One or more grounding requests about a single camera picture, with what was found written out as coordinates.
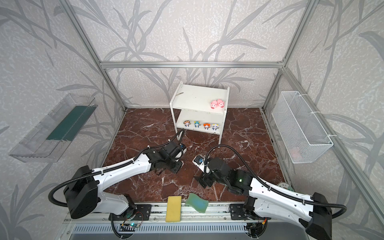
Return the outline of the yellow hooded blue cat figurine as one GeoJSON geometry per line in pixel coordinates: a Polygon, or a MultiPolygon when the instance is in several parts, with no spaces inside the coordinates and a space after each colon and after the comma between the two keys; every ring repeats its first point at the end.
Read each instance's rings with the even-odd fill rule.
{"type": "Polygon", "coordinates": [[[185,125],[185,127],[189,127],[190,125],[191,125],[191,122],[190,121],[184,121],[184,125],[185,125]]]}

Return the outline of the green blue cat figurine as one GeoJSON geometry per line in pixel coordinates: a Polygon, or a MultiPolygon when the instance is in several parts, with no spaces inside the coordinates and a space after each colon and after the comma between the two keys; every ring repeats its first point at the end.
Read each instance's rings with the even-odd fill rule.
{"type": "Polygon", "coordinates": [[[199,128],[200,127],[200,122],[199,121],[194,121],[194,126],[195,128],[199,128]]]}

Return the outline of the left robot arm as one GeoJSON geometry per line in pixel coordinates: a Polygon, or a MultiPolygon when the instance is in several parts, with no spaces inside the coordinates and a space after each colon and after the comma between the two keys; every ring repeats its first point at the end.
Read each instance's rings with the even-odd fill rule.
{"type": "Polygon", "coordinates": [[[114,165],[90,169],[79,168],[74,176],[56,187],[49,201],[68,208],[72,219],[80,219],[90,213],[109,213],[117,216],[133,213],[136,206],[129,196],[107,193],[109,187],[136,175],[169,170],[176,174],[181,166],[181,157],[187,147],[182,143],[185,130],[178,131],[166,143],[147,146],[135,157],[114,165]]]}

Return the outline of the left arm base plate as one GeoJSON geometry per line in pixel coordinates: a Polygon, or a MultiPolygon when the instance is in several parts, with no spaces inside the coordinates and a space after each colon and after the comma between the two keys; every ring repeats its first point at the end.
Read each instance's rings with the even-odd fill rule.
{"type": "Polygon", "coordinates": [[[129,207],[121,215],[110,214],[108,220],[111,221],[148,221],[151,215],[151,204],[139,204],[129,207]]]}

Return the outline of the pink pig toy cluster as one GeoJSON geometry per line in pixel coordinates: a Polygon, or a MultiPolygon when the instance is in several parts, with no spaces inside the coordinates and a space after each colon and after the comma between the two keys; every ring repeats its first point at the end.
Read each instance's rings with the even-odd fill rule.
{"type": "Polygon", "coordinates": [[[218,107],[218,102],[216,100],[211,102],[211,109],[216,109],[218,107]]]}

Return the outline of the white hooded blue cat figurine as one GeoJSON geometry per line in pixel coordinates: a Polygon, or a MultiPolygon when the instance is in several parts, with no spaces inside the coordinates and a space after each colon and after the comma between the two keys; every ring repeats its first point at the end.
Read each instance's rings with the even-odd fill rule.
{"type": "Polygon", "coordinates": [[[212,124],[212,129],[213,129],[214,131],[216,131],[218,128],[219,128],[219,125],[218,125],[218,124],[212,124]]]}

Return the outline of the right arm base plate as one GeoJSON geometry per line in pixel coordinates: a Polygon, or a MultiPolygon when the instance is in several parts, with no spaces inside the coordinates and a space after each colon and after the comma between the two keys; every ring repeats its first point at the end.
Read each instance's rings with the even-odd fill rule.
{"type": "Polygon", "coordinates": [[[244,203],[241,204],[230,204],[229,212],[231,214],[231,220],[254,220],[250,213],[248,213],[244,208],[244,203]]]}

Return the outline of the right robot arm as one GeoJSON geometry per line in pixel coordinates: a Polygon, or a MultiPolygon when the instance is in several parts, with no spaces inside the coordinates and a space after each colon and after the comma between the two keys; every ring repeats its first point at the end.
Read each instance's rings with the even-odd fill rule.
{"type": "Polygon", "coordinates": [[[193,163],[202,171],[197,181],[203,188],[219,183],[232,194],[246,196],[243,213],[247,218],[277,219],[304,229],[316,240],[332,239],[333,219],[347,211],[345,205],[331,204],[320,193],[300,194],[273,185],[257,176],[234,148],[228,148],[247,170],[234,170],[224,160],[211,158],[209,153],[204,157],[198,155],[193,163]]]}

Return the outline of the orange crab blue cat figurine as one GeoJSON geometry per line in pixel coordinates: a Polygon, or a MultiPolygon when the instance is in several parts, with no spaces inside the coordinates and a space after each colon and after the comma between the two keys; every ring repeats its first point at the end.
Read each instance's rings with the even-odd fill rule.
{"type": "Polygon", "coordinates": [[[211,124],[209,124],[209,123],[204,123],[203,126],[204,126],[204,129],[205,129],[205,130],[208,130],[208,129],[211,127],[211,124]]]}

